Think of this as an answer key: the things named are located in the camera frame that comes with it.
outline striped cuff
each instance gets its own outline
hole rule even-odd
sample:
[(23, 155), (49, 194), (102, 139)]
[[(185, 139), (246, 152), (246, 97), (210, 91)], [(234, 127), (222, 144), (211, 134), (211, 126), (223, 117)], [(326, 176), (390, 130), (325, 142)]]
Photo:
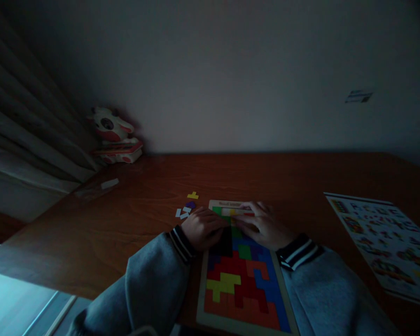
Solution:
[(304, 233), (288, 246), (277, 252), (280, 265), (287, 271), (295, 271), (297, 267), (308, 263), (323, 253), (323, 248), (317, 245)]
[(183, 262), (188, 265), (191, 261), (191, 258), (196, 255), (196, 251), (193, 246), (191, 246), (180, 225), (177, 225), (173, 230), (171, 230), (171, 232), (168, 233), (168, 235), (173, 242), (177, 254), (181, 257)]

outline gray jacket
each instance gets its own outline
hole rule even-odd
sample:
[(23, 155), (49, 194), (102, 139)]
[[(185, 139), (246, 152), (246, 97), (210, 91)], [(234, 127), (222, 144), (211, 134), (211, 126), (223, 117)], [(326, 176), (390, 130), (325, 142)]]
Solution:
[[(188, 241), (181, 241), (177, 228), (133, 255), (126, 274), (76, 317), (69, 335), (129, 335), (146, 326), (169, 335), (194, 252)], [(313, 246), (300, 236), (278, 253), (300, 334), (399, 335), (342, 259), (330, 249)]]

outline sticker on wall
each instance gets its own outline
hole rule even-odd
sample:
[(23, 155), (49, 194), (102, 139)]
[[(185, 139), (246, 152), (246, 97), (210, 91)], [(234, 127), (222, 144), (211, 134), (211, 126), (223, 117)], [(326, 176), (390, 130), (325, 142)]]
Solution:
[(372, 90), (353, 90), (350, 91), (345, 103), (367, 103), (372, 94)]

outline hand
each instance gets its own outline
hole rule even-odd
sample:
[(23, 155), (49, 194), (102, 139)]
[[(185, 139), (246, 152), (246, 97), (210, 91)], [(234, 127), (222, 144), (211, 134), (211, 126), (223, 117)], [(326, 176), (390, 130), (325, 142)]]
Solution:
[(269, 250), (277, 251), (297, 238), (297, 235), (275, 219), (271, 206), (263, 202), (245, 202), (242, 209), (251, 209), (255, 217), (234, 216), (237, 227)]
[(205, 251), (220, 240), (226, 226), (229, 226), (227, 221), (201, 207), (182, 223), (182, 231), (196, 251)]

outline person's left hand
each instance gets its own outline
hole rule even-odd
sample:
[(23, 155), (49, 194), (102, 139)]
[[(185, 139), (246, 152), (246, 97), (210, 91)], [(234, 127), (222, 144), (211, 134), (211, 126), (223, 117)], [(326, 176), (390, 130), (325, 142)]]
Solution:
[(205, 251), (216, 244), (229, 223), (217, 213), (201, 207), (181, 225), (182, 231), (196, 251)]

